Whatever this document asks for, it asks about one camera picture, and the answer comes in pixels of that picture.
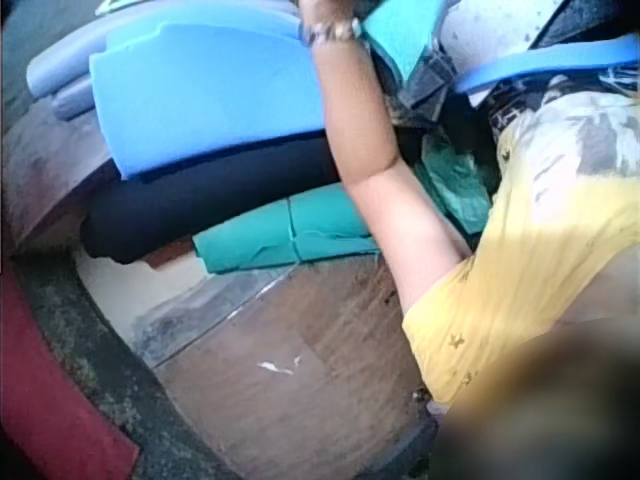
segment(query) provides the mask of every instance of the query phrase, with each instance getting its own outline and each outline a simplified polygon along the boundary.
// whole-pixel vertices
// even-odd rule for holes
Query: maroon fabric
[[[0,420],[49,480],[125,480],[138,447],[107,422],[45,344],[15,274],[0,275]]]

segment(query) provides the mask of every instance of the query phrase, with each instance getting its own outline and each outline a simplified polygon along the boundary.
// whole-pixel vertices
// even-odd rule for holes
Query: black fabric roll
[[[397,131],[408,162],[422,132]],[[191,159],[93,197],[80,236],[87,253],[122,264],[254,208],[339,181],[324,132]]]

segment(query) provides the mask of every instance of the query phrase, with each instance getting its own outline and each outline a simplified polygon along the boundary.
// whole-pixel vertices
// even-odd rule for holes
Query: teal fabric
[[[441,212],[453,217],[467,240],[487,225],[491,200],[471,154],[425,142],[416,175]]]
[[[199,233],[193,243],[209,273],[378,251],[340,184],[240,215]]]
[[[481,232],[489,198],[473,158],[425,141],[414,172],[436,207],[465,237]],[[340,184],[310,190],[228,220],[193,237],[209,273],[268,268],[378,252]]]
[[[431,49],[446,0],[386,0],[363,23],[367,40],[403,84]]]

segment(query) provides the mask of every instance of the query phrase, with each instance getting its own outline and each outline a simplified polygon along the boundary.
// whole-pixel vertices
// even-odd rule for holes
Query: yellow shirt
[[[638,103],[583,92],[525,112],[498,144],[509,159],[474,257],[406,314],[437,402],[549,330],[591,279],[640,240]]]

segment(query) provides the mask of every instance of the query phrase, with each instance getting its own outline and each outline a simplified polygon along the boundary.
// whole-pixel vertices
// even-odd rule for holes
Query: person
[[[558,322],[637,313],[637,67],[501,83],[488,102],[503,180],[471,255],[400,158],[370,57],[348,34],[353,6],[300,1],[337,169],[433,399],[451,404]]]

